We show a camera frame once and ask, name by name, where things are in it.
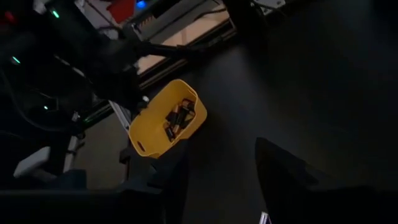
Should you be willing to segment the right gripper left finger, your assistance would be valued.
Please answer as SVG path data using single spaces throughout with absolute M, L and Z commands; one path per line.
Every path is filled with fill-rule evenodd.
M 188 141 L 181 140 L 151 164 L 154 173 L 148 186 L 160 189 L 162 216 L 166 224 L 181 224 L 187 196 Z

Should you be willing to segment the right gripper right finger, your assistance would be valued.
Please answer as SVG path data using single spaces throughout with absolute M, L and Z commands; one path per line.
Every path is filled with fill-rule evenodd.
M 304 222 L 303 198 L 318 180 L 309 165 L 266 138 L 255 143 L 257 176 L 273 223 Z

